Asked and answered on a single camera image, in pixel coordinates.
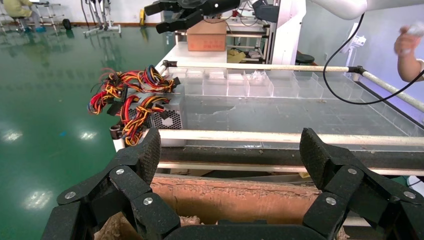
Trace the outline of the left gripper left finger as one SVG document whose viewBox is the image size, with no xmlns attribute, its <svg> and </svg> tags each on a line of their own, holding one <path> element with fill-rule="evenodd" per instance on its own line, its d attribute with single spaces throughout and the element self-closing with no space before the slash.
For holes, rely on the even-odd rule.
<svg viewBox="0 0 424 240">
<path fill-rule="evenodd" d="M 64 190 L 42 234 L 44 240 L 92 240 L 117 213 L 145 240 L 163 240 L 181 226 L 177 213 L 151 188 L 161 136 L 148 130 L 141 143 L 120 149 L 99 173 Z"/>
</svg>

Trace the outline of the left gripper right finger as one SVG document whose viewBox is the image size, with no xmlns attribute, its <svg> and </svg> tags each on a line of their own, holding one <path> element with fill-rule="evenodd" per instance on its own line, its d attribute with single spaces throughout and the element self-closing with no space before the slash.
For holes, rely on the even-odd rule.
<svg viewBox="0 0 424 240">
<path fill-rule="evenodd" d="M 305 227 L 332 240 L 353 212 L 385 240 L 423 239 L 424 198 L 417 191 L 368 169 L 350 150 L 324 143 L 311 128 L 303 129 L 299 151 L 320 190 Z"/>
</svg>

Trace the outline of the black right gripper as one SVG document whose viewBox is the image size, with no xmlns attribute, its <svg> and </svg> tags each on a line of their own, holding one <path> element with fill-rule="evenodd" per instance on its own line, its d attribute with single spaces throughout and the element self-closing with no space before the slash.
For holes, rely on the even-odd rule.
<svg viewBox="0 0 424 240">
<path fill-rule="evenodd" d="M 159 34 L 188 30 L 204 19 L 237 9 L 240 0 L 157 0 L 144 7 L 144 13 L 151 16 L 162 11 L 177 13 L 172 20 L 163 21 L 155 28 Z"/>
</svg>

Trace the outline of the person's bare hand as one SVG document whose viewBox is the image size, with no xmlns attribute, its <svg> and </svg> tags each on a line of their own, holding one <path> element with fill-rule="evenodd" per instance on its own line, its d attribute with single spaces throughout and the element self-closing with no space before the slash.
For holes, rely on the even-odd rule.
<svg viewBox="0 0 424 240">
<path fill-rule="evenodd" d="M 394 43 L 394 52 L 399 57 L 413 55 L 416 47 L 419 45 L 424 31 L 416 25 L 406 25 L 400 28 L 400 35 Z"/>
</svg>

